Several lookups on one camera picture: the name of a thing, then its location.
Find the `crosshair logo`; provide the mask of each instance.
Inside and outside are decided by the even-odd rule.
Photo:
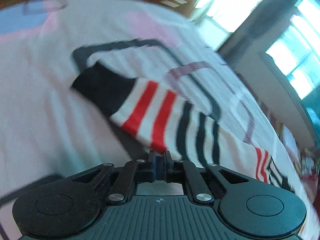
[[[161,204],[162,202],[164,202],[165,200],[163,198],[157,198],[156,201]]]

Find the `pink patch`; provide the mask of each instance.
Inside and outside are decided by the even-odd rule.
[[[45,8],[50,8],[52,5],[53,1],[44,1]],[[45,22],[36,28],[23,29],[0,35],[0,44],[14,40],[22,40],[31,36],[43,36],[54,32],[58,28],[58,11],[48,12],[47,14],[48,16]]]
[[[177,47],[181,41],[172,26],[163,25],[153,20],[147,13],[130,12],[124,15],[137,38],[155,39],[168,47]]]

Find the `red stripe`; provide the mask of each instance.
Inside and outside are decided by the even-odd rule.
[[[263,176],[263,181],[265,183],[268,183],[268,178],[267,178],[267,174],[266,174],[266,171],[265,171],[265,165],[266,165],[266,162],[268,160],[269,153],[266,150],[264,152],[265,152],[265,156],[264,156],[262,167],[261,167],[261,175]]]
[[[256,179],[260,180],[259,177],[258,177],[258,173],[259,173],[259,166],[260,166],[260,162],[261,162],[261,150],[258,147],[255,147],[255,149],[256,149],[257,157],[258,157],[258,164],[257,164],[257,167],[256,167]]]
[[[141,121],[145,116],[147,109],[153,99],[158,88],[158,83],[154,81],[149,81],[146,89],[141,95],[138,103],[134,107],[133,112],[130,114],[129,118],[121,126],[127,133],[133,137],[137,136],[138,129],[141,125]]]
[[[152,142],[150,148],[154,149],[156,152],[163,153],[167,149],[166,145],[164,144],[164,130],[167,126],[169,115],[176,97],[177,95],[175,93],[170,90],[167,91],[160,111],[158,112],[158,116],[153,124]]]

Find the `bedsheet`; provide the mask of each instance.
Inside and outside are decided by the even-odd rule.
[[[191,22],[128,0],[36,1],[0,10],[0,18],[0,197],[48,174],[69,176],[104,162],[123,166],[145,154],[69,89],[100,60],[123,76],[160,82],[214,116],[221,132],[231,133],[225,144],[233,153],[215,162],[286,184],[307,208],[300,236],[318,239],[318,217],[284,146],[250,92]],[[241,144],[264,151],[249,155]],[[196,156],[191,161],[201,167]],[[0,223],[14,240],[19,232],[11,207],[0,210]]]

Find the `blue patch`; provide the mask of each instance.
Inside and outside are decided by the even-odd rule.
[[[0,11],[0,35],[41,26],[47,19],[42,1],[19,4]]]

